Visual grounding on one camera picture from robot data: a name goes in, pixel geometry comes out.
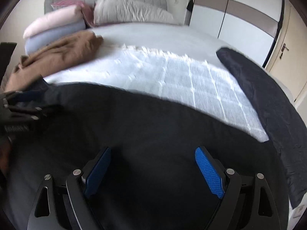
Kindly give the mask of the black wool coat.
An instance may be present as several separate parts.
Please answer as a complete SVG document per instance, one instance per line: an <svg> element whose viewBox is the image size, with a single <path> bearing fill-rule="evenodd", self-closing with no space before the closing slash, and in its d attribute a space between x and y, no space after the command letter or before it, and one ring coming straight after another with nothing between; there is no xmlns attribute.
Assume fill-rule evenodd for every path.
<svg viewBox="0 0 307 230"><path fill-rule="evenodd" d="M16 106L50 114L12 145L1 210L15 229L27 228L43 176L66 177L103 147L111 149L111 162L89 199L101 227L204 229L219 198L196 163L199 146L243 176L262 173L287 228L287 183L271 142L187 106L106 86L41 82L23 94L27 101Z"/></svg>

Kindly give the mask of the brown coat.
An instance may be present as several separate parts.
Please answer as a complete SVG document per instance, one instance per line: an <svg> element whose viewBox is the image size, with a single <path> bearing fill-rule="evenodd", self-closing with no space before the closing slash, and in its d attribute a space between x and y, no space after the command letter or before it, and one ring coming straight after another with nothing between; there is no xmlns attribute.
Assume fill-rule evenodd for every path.
<svg viewBox="0 0 307 230"><path fill-rule="evenodd" d="M40 77L92 60L103 41L103 37L93 31L82 30L66 35L28 56L21 56L8 78L4 92L21 91Z"/></svg>

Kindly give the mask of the light blue folded duvet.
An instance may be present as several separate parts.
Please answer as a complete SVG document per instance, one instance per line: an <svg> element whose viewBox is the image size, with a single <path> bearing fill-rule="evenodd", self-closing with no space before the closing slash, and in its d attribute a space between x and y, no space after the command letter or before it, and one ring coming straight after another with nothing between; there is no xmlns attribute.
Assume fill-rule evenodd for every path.
<svg viewBox="0 0 307 230"><path fill-rule="evenodd" d="M24 49L26 55L30 55L40 48L52 43L69 34L86 29L84 20L79 20L75 23L59 26L53 29L46 30L37 35L31 36L26 40Z"/></svg>

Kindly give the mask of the black quilted jacket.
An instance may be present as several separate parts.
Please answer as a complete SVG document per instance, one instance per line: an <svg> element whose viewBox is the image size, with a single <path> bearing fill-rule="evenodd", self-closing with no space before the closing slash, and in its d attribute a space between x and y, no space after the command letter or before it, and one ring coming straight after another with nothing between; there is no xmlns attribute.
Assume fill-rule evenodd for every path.
<svg viewBox="0 0 307 230"><path fill-rule="evenodd" d="M216 55L237 80L273 142L285 169L292 208L306 194L306 125L289 99L266 71L233 49Z"/></svg>

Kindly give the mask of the pink folded duvet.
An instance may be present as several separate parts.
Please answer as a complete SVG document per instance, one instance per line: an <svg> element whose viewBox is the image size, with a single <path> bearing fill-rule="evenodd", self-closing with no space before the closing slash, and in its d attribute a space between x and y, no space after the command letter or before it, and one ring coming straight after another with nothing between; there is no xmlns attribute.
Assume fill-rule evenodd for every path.
<svg viewBox="0 0 307 230"><path fill-rule="evenodd" d="M63 7L53 12L49 12L44 16L41 16L34 20L24 30L23 38L27 39L46 30L75 23L82 18L82 7L80 5L70 5Z"/></svg>

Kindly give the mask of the white quilted bed cover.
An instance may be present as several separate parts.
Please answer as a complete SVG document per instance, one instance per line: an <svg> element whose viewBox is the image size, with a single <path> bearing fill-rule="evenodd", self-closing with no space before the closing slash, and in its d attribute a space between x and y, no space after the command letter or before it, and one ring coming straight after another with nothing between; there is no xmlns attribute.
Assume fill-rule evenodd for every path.
<svg viewBox="0 0 307 230"><path fill-rule="evenodd" d="M95 83L190 106L268 140L256 111L228 71L206 60L136 46L102 46L96 59L45 78L50 84Z"/></svg>

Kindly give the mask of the cream door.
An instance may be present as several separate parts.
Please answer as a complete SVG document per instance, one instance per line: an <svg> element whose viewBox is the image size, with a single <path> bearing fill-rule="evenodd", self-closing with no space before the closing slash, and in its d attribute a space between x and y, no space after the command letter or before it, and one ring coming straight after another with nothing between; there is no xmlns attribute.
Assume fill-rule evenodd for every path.
<svg viewBox="0 0 307 230"><path fill-rule="evenodd" d="M306 24L289 2L266 70L289 89L294 99L306 84Z"/></svg>

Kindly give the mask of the grey beige pillow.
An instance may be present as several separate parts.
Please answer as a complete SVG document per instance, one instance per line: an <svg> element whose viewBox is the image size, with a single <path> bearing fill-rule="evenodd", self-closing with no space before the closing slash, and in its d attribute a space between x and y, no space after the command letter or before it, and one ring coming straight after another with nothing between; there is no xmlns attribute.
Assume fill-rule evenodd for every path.
<svg viewBox="0 0 307 230"><path fill-rule="evenodd" d="M94 7L94 24L148 22L178 25L165 9L137 0L97 0Z"/></svg>

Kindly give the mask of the bed with grey sheet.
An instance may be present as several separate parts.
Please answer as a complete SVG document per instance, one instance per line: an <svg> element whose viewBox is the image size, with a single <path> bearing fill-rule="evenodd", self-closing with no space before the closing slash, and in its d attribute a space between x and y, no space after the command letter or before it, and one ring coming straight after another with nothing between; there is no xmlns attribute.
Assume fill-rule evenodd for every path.
<svg viewBox="0 0 307 230"><path fill-rule="evenodd" d="M294 140L304 126L288 89L219 40L184 26L128 23L48 30L26 47L28 81L124 90L128 112L186 127L236 127L258 141Z"/></svg>

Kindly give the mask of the white grey wardrobe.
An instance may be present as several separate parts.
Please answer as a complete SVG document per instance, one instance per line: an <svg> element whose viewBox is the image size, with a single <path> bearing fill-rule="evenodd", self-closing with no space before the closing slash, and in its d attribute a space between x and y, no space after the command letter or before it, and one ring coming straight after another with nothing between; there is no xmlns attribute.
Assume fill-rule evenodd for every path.
<svg viewBox="0 0 307 230"><path fill-rule="evenodd" d="M192 0L190 27L266 65L278 36L284 0Z"/></svg>

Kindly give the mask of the wall socket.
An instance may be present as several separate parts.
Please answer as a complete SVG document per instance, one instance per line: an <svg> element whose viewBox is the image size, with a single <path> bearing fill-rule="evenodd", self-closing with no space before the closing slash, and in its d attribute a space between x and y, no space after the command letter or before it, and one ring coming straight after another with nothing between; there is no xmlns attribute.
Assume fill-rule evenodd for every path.
<svg viewBox="0 0 307 230"><path fill-rule="evenodd" d="M295 208L292 217L295 218L295 219L300 218L304 214L304 211L305 211L305 206L301 205L301 206Z"/></svg>

